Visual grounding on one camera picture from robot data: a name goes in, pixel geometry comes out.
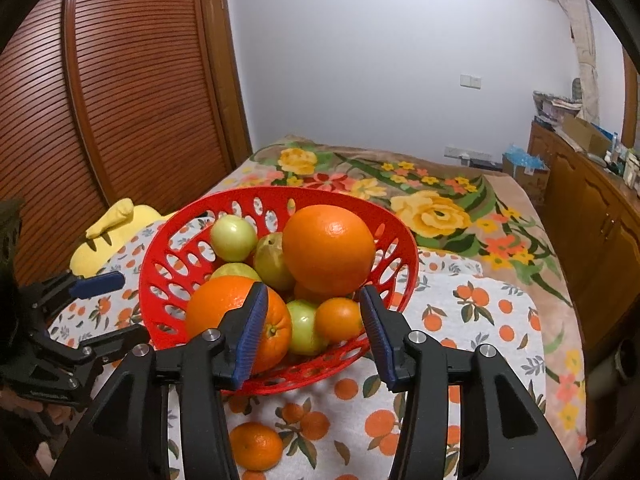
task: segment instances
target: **cardboard box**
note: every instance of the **cardboard box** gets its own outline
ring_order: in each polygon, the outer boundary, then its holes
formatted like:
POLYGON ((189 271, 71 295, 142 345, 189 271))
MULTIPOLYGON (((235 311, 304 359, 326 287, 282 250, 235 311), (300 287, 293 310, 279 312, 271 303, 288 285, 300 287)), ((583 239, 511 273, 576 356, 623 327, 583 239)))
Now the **cardboard box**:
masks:
POLYGON ((544 170, 527 170, 524 166, 514 166, 506 157, 502 156, 502 172, 512 176, 531 200, 534 207, 545 203, 546 183, 549 180, 549 168, 544 170))
POLYGON ((587 153, 604 158, 611 147, 611 141, 600 130, 585 120, 566 116, 562 122, 562 130, 571 137, 587 153))

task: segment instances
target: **white wall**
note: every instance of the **white wall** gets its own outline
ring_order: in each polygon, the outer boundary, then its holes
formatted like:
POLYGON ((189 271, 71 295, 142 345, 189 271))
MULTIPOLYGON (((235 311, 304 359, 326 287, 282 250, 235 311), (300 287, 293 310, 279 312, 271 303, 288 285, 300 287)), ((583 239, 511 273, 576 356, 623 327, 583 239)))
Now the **white wall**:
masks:
MULTIPOLYGON (((229 7, 254 149, 293 133, 441 162, 451 162, 445 146, 499 160, 510 142, 527 145, 531 92, 570 95, 578 75, 555 0, 229 0, 229 7), (481 76, 482 89, 460 87, 461 73, 481 76)), ((622 58, 609 55, 616 39, 598 17, 600 84, 613 89, 603 92, 601 117, 616 130, 622 58)))
POLYGON ((622 45, 609 23, 590 4, 596 43, 596 66, 600 93, 600 126, 610 132, 622 132, 625 117, 625 67, 622 45))

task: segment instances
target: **green apple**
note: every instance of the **green apple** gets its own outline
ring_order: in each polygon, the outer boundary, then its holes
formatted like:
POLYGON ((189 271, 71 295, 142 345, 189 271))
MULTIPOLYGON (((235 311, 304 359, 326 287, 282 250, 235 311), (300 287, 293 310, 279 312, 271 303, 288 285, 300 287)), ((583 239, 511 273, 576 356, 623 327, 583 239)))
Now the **green apple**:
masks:
POLYGON ((278 291, 291 290, 296 280, 282 254, 282 233, 263 236, 255 247, 254 269, 264 283, 278 291))
POLYGON ((218 276, 245 276, 246 278, 251 278, 256 282, 260 281, 258 273, 247 264, 224 264, 214 270, 211 275, 212 278, 217 278, 218 276))
POLYGON ((209 238, 213 252, 226 262, 242 262, 258 243, 254 227, 235 215, 218 219, 211 227, 209 238))
POLYGON ((292 354, 314 356, 323 352, 328 342, 316 334, 316 307, 305 300, 294 300, 287 303, 291 315, 291 342, 289 351, 292 354))

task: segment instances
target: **metal screw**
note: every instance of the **metal screw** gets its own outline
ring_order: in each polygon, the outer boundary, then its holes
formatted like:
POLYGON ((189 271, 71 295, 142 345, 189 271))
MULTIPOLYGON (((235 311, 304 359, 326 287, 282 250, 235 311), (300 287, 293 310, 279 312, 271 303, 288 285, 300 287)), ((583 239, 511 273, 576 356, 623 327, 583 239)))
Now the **metal screw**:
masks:
POLYGON ((143 355, 147 355, 149 353, 149 345, 146 343, 140 343, 139 345, 135 345, 133 347, 133 355, 136 357, 142 357, 143 355))
POLYGON ((409 332, 409 341, 419 345, 420 343, 427 341, 427 335, 420 330, 413 330, 412 332, 409 332))
POLYGON ((205 341, 215 341, 220 337, 220 335, 220 330, 218 330, 217 328, 209 328, 202 333, 202 337, 205 339, 205 341))
POLYGON ((497 354, 495 347, 487 344, 480 345, 479 351, 484 357, 494 357, 497 354))

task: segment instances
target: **white tablecloth with orange print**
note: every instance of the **white tablecloth with orange print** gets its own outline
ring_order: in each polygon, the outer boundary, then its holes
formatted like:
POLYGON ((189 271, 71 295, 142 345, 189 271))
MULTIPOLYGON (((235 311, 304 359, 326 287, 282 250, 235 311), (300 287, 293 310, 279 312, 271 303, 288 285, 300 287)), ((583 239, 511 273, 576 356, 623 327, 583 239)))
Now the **white tablecloth with orange print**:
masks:
MULTIPOLYGON (((126 277, 123 290, 77 301, 50 327, 69 346, 140 322, 138 275, 145 248, 160 224, 141 231, 106 266, 126 277)), ((545 409, 545 363, 534 303, 522 290, 482 276, 479 263, 455 254, 420 250, 420 272, 404 311, 410 326, 443 344, 472 350, 493 344, 545 409)), ((112 373, 108 365, 95 391, 112 373)), ((460 442, 460 394, 449 389, 446 478, 454 478, 460 442)), ((240 470, 242 480, 384 480, 390 471, 404 417, 404 395, 380 383, 372 360, 311 386, 267 397, 234 396, 225 403, 229 430, 248 420, 279 432, 285 453, 265 473, 240 470)), ((177 394, 170 395, 168 430, 172 479, 182 479, 177 394)))

